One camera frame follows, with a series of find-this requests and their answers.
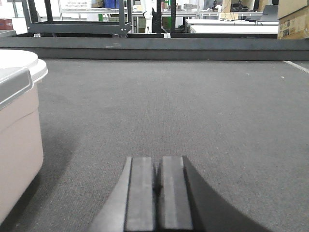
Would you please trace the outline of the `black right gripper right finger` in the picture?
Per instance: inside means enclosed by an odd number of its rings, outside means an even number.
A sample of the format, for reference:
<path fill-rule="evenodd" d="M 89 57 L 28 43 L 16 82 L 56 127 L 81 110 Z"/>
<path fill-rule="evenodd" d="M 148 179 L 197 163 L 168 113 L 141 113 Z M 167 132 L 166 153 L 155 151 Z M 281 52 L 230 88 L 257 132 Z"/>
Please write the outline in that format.
<path fill-rule="evenodd" d="M 267 232 L 222 198 L 188 157 L 164 156 L 159 165 L 161 232 Z"/>

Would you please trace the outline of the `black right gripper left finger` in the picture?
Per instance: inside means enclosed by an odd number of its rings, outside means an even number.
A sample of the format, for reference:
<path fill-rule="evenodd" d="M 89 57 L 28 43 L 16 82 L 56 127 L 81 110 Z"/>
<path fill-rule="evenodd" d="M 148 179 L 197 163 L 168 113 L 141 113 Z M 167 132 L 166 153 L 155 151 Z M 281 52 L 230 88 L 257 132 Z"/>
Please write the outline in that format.
<path fill-rule="evenodd" d="M 155 231 L 154 167 L 150 157 L 128 157 L 89 232 Z"/>

